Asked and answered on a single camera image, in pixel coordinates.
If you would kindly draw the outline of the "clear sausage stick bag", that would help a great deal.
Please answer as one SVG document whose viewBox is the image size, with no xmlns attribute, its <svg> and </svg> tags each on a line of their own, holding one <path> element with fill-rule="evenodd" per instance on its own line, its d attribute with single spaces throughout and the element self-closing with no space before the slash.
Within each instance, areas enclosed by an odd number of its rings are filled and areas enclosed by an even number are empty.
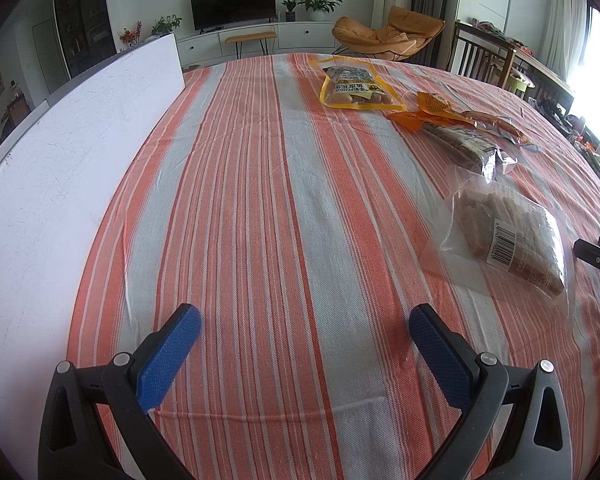
<svg viewBox="0 0 600 480">
<path fill-rule="evenodd" d="M 501 300 L 522 292 L 570 316 L 576 285 L 567 242 L 554 211 L 504 183 L 454 167 L 420 265 L 474 292 Z"/>
</svg>

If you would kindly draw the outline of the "orange dark meat bag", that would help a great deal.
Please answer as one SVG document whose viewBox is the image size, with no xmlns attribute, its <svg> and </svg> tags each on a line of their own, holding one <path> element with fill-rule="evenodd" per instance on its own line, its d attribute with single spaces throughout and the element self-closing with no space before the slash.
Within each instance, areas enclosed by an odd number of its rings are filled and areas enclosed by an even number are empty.
<svg viewBox="0 0 600 480">
<path fill-rule="evenodd" d="M 424 122 L 422 132 L 443 145 L 467 170 L 480 174 L 486 182 L 514 168 L 518 159 L 482 133 L 463 126 L 438 126 Z"/>
</svg>

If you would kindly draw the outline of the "orange chicken breast packet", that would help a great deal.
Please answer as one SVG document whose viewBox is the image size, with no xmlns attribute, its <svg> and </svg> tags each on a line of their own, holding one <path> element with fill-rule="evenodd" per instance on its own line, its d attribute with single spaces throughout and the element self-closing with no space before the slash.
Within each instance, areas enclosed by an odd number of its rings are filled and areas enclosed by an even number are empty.
<svg viewBox="0 0 600 480">
<path fill-rule="evenodd" d="M 440 127 L 467 127 L 497 136 L 518 148 L 537 153 L 538 146 L 509 120 L 478 110 L 454 110 L 452 105 L 441 96 L 433 93 L 417 93 L 417 110 L 414 112 L 396 112 L 389 115 L 395 124 L 411 131 L 422 128 L 425 122 Z"/>
</svg>

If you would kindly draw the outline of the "white cardboard box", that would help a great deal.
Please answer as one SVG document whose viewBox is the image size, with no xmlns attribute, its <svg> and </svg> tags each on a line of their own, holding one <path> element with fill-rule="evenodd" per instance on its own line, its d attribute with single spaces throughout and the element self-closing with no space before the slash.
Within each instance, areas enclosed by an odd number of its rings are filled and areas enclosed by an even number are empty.
<svg viewBox="0 0 600 480">
<path fill-rule="evenodd" d="M 0 443 L 15 456 L 38 443 L 99 223 L 183 87 L 174 38 L 150 40 L 64 84 L 1 148 Z"/>
</svg>

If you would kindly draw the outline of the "white sheer curtain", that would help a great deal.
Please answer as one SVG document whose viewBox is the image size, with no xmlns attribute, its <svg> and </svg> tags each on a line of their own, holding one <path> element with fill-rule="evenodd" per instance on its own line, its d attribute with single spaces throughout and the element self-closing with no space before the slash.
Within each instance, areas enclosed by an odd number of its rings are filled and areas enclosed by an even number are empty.
<svg viewBox="0 0 600 480">
<path fill-rule="evenodd" d="M 562 81 L 580 61 L 587 22 L 588 0 L 548 0 L 539 59 Z"/>
</svg>

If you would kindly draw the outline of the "dark wooden chair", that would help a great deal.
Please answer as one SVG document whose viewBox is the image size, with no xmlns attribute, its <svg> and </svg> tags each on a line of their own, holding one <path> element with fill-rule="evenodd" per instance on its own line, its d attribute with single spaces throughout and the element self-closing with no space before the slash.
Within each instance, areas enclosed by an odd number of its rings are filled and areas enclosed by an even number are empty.
<svg viewBox="0 0 600 480">
<path fill-rule="evenodd" d="M 508 41 L 462 21 L 456 21 L 446 70 L 504 89 L 517 49 Z"/>
</svg>

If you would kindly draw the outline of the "striped orange tablecloth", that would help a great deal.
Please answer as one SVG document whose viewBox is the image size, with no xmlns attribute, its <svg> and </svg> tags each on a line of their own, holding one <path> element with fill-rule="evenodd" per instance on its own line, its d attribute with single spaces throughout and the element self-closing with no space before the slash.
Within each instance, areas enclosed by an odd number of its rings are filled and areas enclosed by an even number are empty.
<svg viewBox="0 0 600 480">
<path fill-rule="evenodd" d="M 502 362 L 551 360 L 572 471 L 600 454 L 600 274 L 569 307 L 439 252 L 449 152 L 378 110 L 333 110 L 307 54 L 195 70 L 100 222 L 67 356 L 102 365 L 183 302 L 199 340 L 152 418 L 198 479 L 411 479 L 456 421 L 412 307 Z"/>
</svg>

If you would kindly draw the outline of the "yellow quail egg bag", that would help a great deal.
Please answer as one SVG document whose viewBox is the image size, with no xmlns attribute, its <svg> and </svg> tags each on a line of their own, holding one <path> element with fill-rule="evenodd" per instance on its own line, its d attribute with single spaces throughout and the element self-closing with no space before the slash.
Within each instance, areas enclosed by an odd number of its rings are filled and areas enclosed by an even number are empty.
<svg viewBox="0 0 600 480">
<path fill-rule="evenodd" d="M 309 62 L 323 76 L 318 99 L 336 110 L 391 110 L 404 112 L 405 104 L 373 63 L 359 58 L 330 56 Z"/>
</svg>

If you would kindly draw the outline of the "potted green plant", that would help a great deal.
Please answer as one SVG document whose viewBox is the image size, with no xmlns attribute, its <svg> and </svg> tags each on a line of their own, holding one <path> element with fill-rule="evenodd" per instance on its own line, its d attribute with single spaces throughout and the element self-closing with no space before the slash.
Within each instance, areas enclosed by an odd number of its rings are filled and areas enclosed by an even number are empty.
<svg viewBox="0 0 600 480">
<path fill-rule="evenodd" d="M 325 21 L 328 14 L 334 12 L 342 0 L 299 0 L 300 6 L 309 13 L 312 21 Z"/>
</svg>

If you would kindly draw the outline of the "red flower arrangement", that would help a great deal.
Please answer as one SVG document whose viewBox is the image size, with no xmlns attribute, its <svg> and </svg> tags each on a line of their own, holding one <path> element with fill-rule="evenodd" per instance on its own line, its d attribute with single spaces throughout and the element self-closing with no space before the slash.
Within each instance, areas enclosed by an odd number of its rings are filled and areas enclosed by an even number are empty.
<svg viewBox="0 0 600 480">
<path fill-rule="evenodd" d="M 122 47 L 125 50 L 131 49 L 140 43 L 140 36 L 142 36 L 143 24 L 141 21 L 136 21 L 132 28 L 125 27 L 119 32 L 119 40 L 122 43 Z"/>
</svg>

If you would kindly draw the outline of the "white tv cabinet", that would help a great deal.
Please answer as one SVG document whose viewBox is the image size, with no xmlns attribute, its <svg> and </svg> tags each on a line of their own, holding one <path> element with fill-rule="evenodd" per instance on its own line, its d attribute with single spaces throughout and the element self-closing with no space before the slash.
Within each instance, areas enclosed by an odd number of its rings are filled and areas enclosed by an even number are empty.
<svg viewBox="0 0 600 480">
<path fill-rule="evenodd" d="M 331 22 L 279 22 L 205 32 L 176 42 L 181 66 L 210 66 L 276 53 L 332 53 Z"/>
</svg>

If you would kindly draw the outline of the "small dark potted plant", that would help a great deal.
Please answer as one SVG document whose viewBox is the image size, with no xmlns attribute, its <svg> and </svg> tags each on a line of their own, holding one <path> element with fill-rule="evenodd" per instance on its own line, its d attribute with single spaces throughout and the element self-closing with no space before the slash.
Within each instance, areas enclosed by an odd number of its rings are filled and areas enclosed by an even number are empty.
<svg viewBox="0 0 600 480">
<path fill-rule="evenodd" d="M 283 0 L 282 5 L 285 9 L 285 21 L 294 22 L 296 20 L 296 7 L 298 6 L 298 1 Z"/>
</svg>

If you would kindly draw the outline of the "wooden bench stool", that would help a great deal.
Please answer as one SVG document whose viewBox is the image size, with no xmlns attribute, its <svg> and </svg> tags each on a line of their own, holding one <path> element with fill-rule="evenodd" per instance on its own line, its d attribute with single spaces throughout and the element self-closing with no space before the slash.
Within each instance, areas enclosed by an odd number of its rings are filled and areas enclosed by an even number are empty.
<svg viewBox="0 0 600 480">
<path fill-rule="evenodd" d="M 265 32 L 252 32 L 251 34 L 243 34 L 229 36 L 224 39 L 224 44 L 233 46 L 235 56 L 240 60 L 244 56 L 245 44 L 257 44 L 260 47 L 262 55 L 269 55 L 271 47 L 277 39 L 277 32 L 274 30 L 266 30 Z"/>
</svg>

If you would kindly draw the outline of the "black display cabinet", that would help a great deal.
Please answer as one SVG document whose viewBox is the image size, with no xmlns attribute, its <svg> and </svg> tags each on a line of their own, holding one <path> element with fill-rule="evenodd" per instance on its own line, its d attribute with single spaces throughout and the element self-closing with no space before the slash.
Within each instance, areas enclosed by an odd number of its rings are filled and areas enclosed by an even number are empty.
<svg viewBox="0 0 600 480">
<path fill-rule="evenodd" d="M 107 0 L 53 0 L 62 58 L 70 78 L 116 53 Z"/>
</svg>

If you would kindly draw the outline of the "black television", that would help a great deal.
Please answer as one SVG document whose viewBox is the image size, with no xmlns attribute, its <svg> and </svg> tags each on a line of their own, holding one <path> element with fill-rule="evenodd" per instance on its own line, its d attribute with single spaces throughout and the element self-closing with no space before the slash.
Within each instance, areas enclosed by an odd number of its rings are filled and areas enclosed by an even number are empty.
<svg viewBox="0 0 600 480">
<path fill-rule="evenodd" d="M 277 15 L 276 0 L 190 0 L 196 30 L 229 24 L 272 21 Z"/>
</svg>

